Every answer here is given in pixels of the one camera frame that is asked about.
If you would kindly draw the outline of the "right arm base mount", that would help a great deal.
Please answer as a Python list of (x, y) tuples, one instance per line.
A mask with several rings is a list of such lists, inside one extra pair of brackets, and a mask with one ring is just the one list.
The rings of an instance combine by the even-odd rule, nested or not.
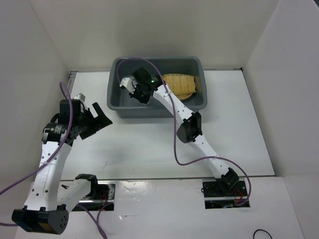
[(250, 203), (238, 206), (241, 200), (245, 200), (248, 196), (246, 183), (240, 180), (235, 187), (227, 194), (223, 194), (219, 189), (217, 182), (213, 178), (202, 179), (201, 192), (204, 196), (205, 209), (233, 209), (233, 208), (249, 208)]

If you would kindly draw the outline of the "tan plate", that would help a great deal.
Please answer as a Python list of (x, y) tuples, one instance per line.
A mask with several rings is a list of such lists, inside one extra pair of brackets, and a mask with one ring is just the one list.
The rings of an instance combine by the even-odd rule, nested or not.
[(189, 99), (190, 97), (191, 97), (191, 95), (188, 95), (188, 96), (185, 96), (185, 97), (183, 97), (183, 98), (180, 98), (180, 100), (181, 100), (181, 101), (184, 101), (184, 100)]
[(180, 98), (183, 98), (185, 96), (192, 95), (192, 94), (193, 94), (193, 92), (186, 93), (186, 94), (180, 94), (180, 95), (177, 95), (177, 98), (180, 99)]

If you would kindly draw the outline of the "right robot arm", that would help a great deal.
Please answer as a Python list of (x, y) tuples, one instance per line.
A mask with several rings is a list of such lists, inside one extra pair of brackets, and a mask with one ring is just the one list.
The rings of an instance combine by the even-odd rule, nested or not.
[[(123, 78), (120, 87), (129, 91), (131, 98), (146, 104), (150, 98), (159, 101), (174, 117), (173, 153), (180, 166), (187, 166), (205, 160), (212, 171), (219, 192), (224, 196), (231, 195), (239, 181), (237, 173), (217, 155), (207, 142), (201, 124), (201, 114), (190, 110), (172, 91), (169, 81), (160, 75), (151, 76), (144, 68), (133, 72), (132, 77)], [(188, 144), (202, 157), (188, 163), (181, 163), (177, 158), (176, 140)]]

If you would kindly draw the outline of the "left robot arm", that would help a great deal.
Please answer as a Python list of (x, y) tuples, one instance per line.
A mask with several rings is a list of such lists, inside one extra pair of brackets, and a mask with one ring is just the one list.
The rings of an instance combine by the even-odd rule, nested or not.
[(68, 155), (77, 137), (82, 140), (112, 124), (98, 103), (94, 117), (80, 99), (61, 100), (59, 112), (44, 127), (39, 171), (21, 209), (12, 213), (12, 221), (29, 233), (62, 234), (69, 213), (82, 198), (105, 199), (109, 189), (93, 174), (79, 174), (59, 193), (60, 179)]

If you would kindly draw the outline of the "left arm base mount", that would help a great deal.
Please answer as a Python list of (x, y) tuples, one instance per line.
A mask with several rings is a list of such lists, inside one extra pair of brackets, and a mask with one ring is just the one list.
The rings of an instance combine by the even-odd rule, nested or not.
[(62, 181), (58, 187), (57, 210), (67, 212), (114, 209), (115, 182), (100, 181), (96, 178), (75, 179), (72, 182)]

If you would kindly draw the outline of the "woven bamboo tray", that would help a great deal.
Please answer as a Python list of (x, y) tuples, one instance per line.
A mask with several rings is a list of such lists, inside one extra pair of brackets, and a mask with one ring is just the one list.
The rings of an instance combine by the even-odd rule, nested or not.
[(165, 74), (162, 76), (175, 95), (193, 94), (195, 90), (194, 76), (185, 74)]

